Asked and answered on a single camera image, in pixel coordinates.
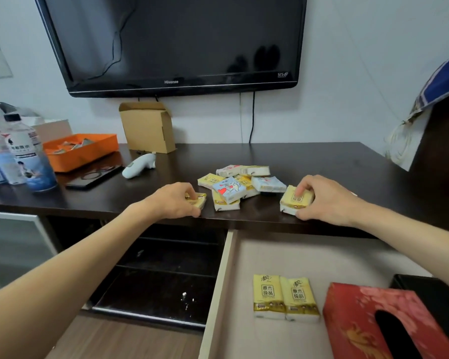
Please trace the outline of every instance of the box flap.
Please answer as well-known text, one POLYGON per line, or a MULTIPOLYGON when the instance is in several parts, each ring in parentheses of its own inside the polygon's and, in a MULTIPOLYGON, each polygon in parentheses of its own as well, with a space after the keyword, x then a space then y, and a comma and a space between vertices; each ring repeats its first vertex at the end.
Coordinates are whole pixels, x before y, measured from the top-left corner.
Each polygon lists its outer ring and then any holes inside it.
POLYGON ((154 110, 165 110, 171 116, 170 111, 161 102, 124 102, 120 104, 118 110, 120 112, 134 110, 134 109, 154 109, 154 110))

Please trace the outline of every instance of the smartphone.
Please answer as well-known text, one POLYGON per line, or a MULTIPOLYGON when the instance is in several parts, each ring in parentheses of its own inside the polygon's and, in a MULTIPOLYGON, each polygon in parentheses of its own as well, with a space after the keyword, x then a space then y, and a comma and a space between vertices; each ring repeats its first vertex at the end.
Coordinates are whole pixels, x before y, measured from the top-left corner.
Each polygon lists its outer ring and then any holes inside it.
POLYGON ((121 165, 103 166, 98 169, 93 169, 79 178, 73 179, 65 187, 68 189, 87 190, 97 186, 121 170, 123 170, 123 166, 121 165))

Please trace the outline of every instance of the blue cloth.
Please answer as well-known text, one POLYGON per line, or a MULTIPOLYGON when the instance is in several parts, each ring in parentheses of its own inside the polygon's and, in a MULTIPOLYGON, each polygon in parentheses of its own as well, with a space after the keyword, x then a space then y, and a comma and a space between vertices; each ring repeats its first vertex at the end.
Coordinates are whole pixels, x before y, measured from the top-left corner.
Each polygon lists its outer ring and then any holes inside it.
POLYGON ((429 78, 414 103, 409 118, 449 96, 449 60, 444 62, 429 78))

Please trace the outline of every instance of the black tv screen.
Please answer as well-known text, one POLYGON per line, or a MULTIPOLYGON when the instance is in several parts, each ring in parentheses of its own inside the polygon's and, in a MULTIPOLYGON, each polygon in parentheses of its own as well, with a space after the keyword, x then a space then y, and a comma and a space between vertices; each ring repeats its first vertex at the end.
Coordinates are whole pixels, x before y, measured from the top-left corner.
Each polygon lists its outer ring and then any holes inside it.
POLYGON ((36 0, 72 96, 291 88, 306 0, 36 0))

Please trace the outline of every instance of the white wall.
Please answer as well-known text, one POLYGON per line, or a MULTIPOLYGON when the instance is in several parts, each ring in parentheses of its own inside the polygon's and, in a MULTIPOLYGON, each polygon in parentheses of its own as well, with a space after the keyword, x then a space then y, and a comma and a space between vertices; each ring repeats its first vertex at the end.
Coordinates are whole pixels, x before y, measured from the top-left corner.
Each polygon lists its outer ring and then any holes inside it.
MULTIPOLYGON (((14 74, 0 80, 0 100, 125 142, 121 100, 66 92, 34 0, 0 0, 0 47, 14 74)), ((299 84, 257 93, 253 141, 361 141, 383 153, 383 139, 448 58, 449 0, 308 0, 299 84)), ((241 107, 237 94, 163 102, 178 142, 247 142, 251 93, 241 107)))

